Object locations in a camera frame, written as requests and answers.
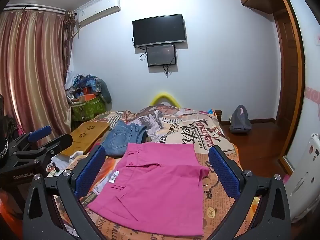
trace wooden floor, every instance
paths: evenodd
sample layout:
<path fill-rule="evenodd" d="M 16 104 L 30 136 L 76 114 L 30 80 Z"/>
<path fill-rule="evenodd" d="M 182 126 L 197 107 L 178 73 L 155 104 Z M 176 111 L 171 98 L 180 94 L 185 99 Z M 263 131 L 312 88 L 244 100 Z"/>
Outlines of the wooden floor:
<path fill-rule="evenodd" d="M 278 163 L 278 157 L 285 137 L 274 123 L 254 123 L 247 135 L 231 134 L 229 126 L 222 128 L 229 140 L 238 147 L 243 170 L 251 170 L 253 174 L 262 177 L 274 174 L 284 177 L 286 173 Z"/>

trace yellow arch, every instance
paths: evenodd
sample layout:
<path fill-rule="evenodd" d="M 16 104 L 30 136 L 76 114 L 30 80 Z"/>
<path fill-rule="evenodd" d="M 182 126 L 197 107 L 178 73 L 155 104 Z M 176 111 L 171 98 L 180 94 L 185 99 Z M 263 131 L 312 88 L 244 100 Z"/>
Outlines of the yellow arch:
<path fill-rule="evenodd" d="M 177 100 L 175 100 L 171 95 L 169 95 L 168 93 L 166 92 L 162 92 L 162 93 L 159 93 L 157 94 L 153 100 L 151 101 L 150 105 L 153 106 L 156 104 L 157 101 L 159 101 L 159 99 L 167 99 L 171 105 L 175 106 L 175 107 L 178 107 L 178 108 L 181 108 L 181 106 L 179 105 L 179 103 L 177 102 Z"/>

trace newspaper print fabric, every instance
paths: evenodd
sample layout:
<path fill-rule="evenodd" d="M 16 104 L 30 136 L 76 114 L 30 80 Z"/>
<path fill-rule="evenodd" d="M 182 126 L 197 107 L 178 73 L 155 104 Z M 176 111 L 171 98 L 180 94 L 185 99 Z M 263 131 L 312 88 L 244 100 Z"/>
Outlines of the newspaper print fabric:
<path fill-rule="evenodd" d="M 119 116 L 119 113 L 120 112 L 107 112 L 97 116 L 93 121 L 99 122 L 110 120 L 115 116 Z M 146 125 L 148 135 L 151 137 L 152 142 L 194 144 L 196 157 L 199 163 L 210 168 L 209 175 L 203 179 L 204 236 L 173 237 L 135 231 L 106 220 L 88 209 L 87 204 L 93 201 L 101 192 L 101 189 L 105 183 L 108 182 L 109 176 L 112 174 L 112 171 L 116 166 L 117 160 L 112 158 L 106 159 L 104 166 L 108 168 L 102 169 L 103 171 L 99 172 L 98 177 L 100 180 L 95 182 L 88 195 L 80 200 L 91 219 L 108 239 L 206 240 L 223 220 L 234 202 L 233 198 L 229 198 L 227 196 L 222 184 L 219 182 L 217 175 L 209 163 L 208 151 L 210 147 L 218 145 L 229 159 L 236 161 L 238 165 L 240 165 L 233 145 L 225 138 L 215 113 L 213 112 L 213 114 L 209 114 L 208 112 L 195 111 L 192 109 L 179 109 L 173 106 L 157 105 L 147 107 L 137 114 L 133 114 L 130 111 L 124 111 L 122 112 L 121 119 L 127 124 L 135 122 L 136 124 Z M 257 204 L 257 202 L 252 204 L 251 209 L 237 235 L 243 234 L 247 230 L 257 208 Z M 60 212 L 65 224 L 70 230 L 69 232 L 75 234 L 66 213 L 63 212 L 63 209 L 60 209 Z"/>

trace metal screw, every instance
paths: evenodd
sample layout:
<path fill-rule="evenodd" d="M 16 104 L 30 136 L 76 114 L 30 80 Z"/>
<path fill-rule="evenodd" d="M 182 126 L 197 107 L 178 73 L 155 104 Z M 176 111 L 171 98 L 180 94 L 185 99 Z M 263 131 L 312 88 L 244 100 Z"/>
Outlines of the metal screw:
<path fill-rule="evenodd" d="M 275 174 L 274 177 L 275 177 L 276 180 L 281 180 L 281 176 L 279 174 Z"/>
<path fill-rule="evenodd" d="M 62 174 L 63 176 L 69 176 L 71 174 L 71 170 L 64 170 Z"/>
<path fill-rule="evenodd" d="M 247 176 L 247 177 L 251 177 L 251 176 L 252 176 L 252 171 L 245 170 L 243 173 L 244 173 L 244 175 Z"/>
<path fill-rule="evenodd" d="M 41 177 L 40 173 L 37 173 L 36 175 L 33 176 L 34 179 L 40 179 L 40 177 Z"/>

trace tv screen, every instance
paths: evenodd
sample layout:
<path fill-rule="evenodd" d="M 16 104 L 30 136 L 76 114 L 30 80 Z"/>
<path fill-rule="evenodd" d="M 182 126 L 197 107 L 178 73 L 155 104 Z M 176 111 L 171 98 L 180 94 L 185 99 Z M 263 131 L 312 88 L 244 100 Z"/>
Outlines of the tv screen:
<path fill-rule="evenodd" d="M 174 44 L 147 47 L 148 66 L 173 65 L 176 63 Z"/>
<path fill-rule="evenodd" d="M 136 20 L 132 27 L 135 47 L 186 41 L 182 14 Z"/>

